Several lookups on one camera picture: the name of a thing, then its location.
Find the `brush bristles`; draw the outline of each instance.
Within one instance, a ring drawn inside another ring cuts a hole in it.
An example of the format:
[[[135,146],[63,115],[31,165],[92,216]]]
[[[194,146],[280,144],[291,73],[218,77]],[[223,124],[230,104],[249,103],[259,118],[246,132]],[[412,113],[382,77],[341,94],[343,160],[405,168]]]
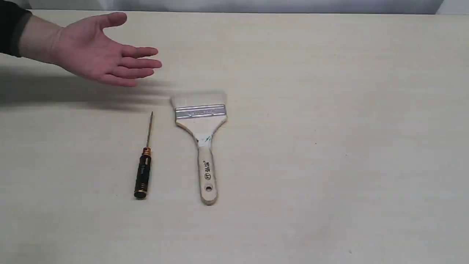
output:
[[[173,96],[171,104],[174,108],[226,104],[226,97],[226,94],[223,92],[182,93]]]

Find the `screwdriver handle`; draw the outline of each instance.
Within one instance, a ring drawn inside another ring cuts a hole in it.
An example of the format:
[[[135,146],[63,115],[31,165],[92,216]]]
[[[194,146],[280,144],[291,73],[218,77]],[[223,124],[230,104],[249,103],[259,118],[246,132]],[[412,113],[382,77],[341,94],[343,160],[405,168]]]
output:
[[[135,180],[134,197],[143,200],[147,196],[150,180],[151,149],[144,148],[138,163],[137,179]]]

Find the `metal ferrule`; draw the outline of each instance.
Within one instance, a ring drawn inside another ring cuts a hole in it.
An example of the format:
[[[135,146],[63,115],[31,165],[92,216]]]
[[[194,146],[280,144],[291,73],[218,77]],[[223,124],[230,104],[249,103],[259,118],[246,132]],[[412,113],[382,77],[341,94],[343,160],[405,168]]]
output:
[[[176,119],[188,119],[209,116],[226,116],[224,104],[188,106],[176,108]]]

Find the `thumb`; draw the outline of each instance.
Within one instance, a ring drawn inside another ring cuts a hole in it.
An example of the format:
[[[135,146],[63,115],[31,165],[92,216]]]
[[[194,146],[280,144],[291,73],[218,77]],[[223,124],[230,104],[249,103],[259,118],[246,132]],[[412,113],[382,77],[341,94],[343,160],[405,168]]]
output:
[[[117,27],[127,21],[127,15],[123,12],[114,12],[98,16],[98,24],[101,29],[108,27]]]

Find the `table surface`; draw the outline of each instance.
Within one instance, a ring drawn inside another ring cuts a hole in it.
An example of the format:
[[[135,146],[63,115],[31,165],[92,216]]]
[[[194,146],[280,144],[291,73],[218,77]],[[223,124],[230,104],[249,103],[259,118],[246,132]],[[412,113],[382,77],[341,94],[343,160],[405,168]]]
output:
[[[0,263],[468,262],[469,16],[128,16],[106,34],[163,62],[136,88],[0,57]],[[168,99],[205,89],[211,207]]]

